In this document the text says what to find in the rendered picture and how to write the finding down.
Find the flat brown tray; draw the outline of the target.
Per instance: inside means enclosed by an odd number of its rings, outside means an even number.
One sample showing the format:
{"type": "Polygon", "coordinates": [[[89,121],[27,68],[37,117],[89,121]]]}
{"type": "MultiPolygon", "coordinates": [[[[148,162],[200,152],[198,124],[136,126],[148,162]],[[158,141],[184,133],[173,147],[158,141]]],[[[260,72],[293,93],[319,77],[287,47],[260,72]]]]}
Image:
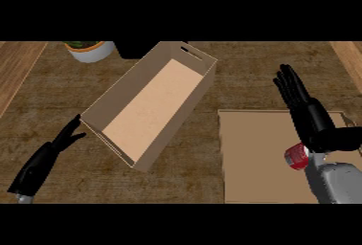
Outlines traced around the flat brown tray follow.
{"type": "MultiPolygon", "coordinates": [[[[290,167],[284,152],[300,139],[284,110],[220,110],[219,138],[225,201],[315,204],[306,172],[290,167]]],[[[361,151],[334,151],[327,162],[353,164],[362,171],[361,151]]]]}

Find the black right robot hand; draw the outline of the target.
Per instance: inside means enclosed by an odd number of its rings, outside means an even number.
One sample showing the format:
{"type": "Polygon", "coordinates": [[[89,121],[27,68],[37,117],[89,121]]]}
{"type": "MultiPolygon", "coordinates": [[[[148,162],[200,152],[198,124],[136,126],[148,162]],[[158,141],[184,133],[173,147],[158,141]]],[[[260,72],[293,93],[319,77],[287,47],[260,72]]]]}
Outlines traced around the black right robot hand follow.
{"type": "Polygon", "coordinates": [[[303,145],[314,153],[353,151],[362,145],[362,126],[337,127],[321,101],[314,98],[288,64],[274,78],[303,145]]]}

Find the white plant pot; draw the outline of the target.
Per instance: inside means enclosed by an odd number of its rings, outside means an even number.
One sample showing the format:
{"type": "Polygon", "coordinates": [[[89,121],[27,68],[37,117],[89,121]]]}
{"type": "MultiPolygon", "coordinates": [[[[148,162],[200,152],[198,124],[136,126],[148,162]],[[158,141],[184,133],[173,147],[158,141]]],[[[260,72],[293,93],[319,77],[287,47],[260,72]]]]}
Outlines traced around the white plant pot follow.
{"type": "Polygon", "coordinates": [[[93,46],[82,49],[76,49],[70,45],[65,45],[65,47],[77,61],[93,63],[110,56],[116,49],[116,43],[113,41],[101,41],[93,46]]]}

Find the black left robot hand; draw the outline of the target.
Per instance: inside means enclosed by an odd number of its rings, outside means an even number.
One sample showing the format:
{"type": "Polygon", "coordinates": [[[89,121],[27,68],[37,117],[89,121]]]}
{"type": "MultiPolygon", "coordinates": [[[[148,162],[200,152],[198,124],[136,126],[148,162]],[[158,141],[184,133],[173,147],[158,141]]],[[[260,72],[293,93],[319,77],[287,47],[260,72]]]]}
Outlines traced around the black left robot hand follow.
{"type": "Polygon", "coordinates": [[[17,196],[34,197],[45,184],[59,153],[86,136],[74,134],[82,124],[82,115],[64,126],[52,142],[46,142],[25,162],[8,192],[17,196]]]}

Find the open cardboard box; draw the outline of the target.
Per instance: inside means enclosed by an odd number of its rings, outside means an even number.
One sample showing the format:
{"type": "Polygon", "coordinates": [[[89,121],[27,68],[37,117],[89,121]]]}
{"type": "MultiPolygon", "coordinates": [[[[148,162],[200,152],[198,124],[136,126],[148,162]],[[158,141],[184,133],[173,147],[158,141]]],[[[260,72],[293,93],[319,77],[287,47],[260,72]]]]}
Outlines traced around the open cardboard box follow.
{"type": "Polygon", "coordinates": [[[216,58],[161,41],[82,113],[82,122],[133,169],[150,170],[215,83],[216,58]]]}

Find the red can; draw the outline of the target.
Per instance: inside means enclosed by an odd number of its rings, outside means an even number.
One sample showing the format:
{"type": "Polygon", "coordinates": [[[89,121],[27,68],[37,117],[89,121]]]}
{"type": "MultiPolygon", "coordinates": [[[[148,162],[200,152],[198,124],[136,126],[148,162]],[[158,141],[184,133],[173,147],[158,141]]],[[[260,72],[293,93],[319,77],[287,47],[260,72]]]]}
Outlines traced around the red can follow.
{"type": "Polygon", "coordinates": [[[302,170],[309,165],[309,149],[303,144],[294,145],[284,152],[284,159],[290,167],[302,170]]]}

